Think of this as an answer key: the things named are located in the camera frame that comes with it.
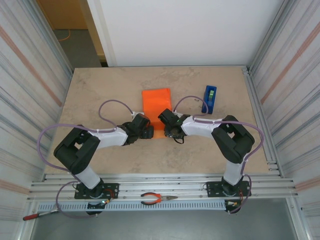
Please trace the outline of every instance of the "red-handled pliers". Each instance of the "red-handled pliers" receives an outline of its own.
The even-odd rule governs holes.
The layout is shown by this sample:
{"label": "red-handled pliers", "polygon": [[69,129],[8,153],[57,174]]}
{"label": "red-handled pliers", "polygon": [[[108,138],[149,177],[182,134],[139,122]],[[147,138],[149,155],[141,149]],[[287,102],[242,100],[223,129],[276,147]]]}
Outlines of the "red-handled pliers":
{"label": "red-handled pliers", "polygon": [[168,201],[168,200],[172,200],[172,199],[177,199],[178,197],[177,196],[162,196],[161,194],[159,193],[154,193],[154,192],[146,192],[144,194],[141,194],[141,197],[145,197],[145,196],[155,196],[157,197],[158,199],[155,200],[155,201],[142,201],[141,203],[143,205],[154,205],[154,204],[157,204],[157,203],[161,203],[162,201]]}

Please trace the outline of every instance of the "floor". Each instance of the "floor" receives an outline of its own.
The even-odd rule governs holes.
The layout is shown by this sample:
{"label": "floor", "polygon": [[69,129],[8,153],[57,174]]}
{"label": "floor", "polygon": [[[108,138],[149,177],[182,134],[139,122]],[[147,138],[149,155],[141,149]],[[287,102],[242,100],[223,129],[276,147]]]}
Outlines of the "floor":
{"label": "floor", "polygon": [[[59,40],[69,35],[68,30],[54,30]],[[101,64],[88,30],[70,30],[70,37],[59,41],[74,68],[101,68]]]}
{"label": "floor", "polygon": [[285,199],[251,199],[236,215],[221,210],[118,211],[38,218],[32,240],[296,240]]}

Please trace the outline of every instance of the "table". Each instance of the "table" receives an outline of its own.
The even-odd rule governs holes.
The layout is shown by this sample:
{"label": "table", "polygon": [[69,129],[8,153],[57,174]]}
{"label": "table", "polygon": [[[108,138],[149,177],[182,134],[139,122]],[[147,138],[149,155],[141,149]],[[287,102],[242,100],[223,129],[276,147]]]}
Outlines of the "table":
{"label": "table", "polygon": [[[98,108],[108,99],[128,104],[142,112],[142,90],[170,88],[172,107],[184,96],[203,97],[206,85],[217,87],[212,115],[207,119],[233,115],[239,121],[256,125],[241,67],[109,67],[76,68],[60,117],[60,123],[82,124],[87,128],[106,129],[112,126],[101,120]],[[183,114],[201,113],[202,103],[195,99],[183,101],[177,111]],[[129,111],[119,103],[107,103],[101,114],[116,124],[131,121]],[[249,129],[255,138],[259,134]],[[59,127],[53,139],[48,161],[62,166],[53,156],[54,148],[70,132]],[[139,139],[127,146],[114,146],[95,152],[91,167],[99,174],[108,173],[223,173],[226,159],[214,140],[188,136],[184,144],[170,138]],[[254,154],[246,165],[247,173],[267,173],[263,149]],[[63,171],[46,167],[46,173]]]}

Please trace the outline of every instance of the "orange cloth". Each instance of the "orange cloth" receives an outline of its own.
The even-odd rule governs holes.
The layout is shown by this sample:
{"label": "orange cloth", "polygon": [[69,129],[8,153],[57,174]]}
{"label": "orange cloth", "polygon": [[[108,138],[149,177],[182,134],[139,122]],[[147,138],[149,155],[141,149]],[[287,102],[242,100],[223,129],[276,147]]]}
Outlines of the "orange cloth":
{"label": "orange cloth", "polygon": [[142,91],[143,112],[154,127],[154,139],[165,138],[165,125],[160,121],[158,116],[171,107],[170,88],[153,89]]}

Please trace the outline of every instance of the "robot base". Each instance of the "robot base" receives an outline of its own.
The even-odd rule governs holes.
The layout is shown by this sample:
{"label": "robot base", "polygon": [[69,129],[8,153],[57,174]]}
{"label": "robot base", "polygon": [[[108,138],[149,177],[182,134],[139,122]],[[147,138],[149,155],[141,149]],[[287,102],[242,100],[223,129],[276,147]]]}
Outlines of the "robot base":
{"label": "robot base", "polygon": [[237,189],[233,193],[227,194],[223,189],[223,184],[221,181],[208,181],[206,184],[206,192],[208,198],[218,198],[218,197],[240,197],[240,192],[242,192],[243,197],[246,197],[249,193],[250,185],[248,181],[242,181]]}
{"label": "robot base", "polygon": [[111,191],[113,192],[113,198],[117,199],[119,194],[119,183],[103,183],[101,193],[97,197],[90,196],[90,190],[83,184],[79,183],[75,188],[75,199],[111,199]]}

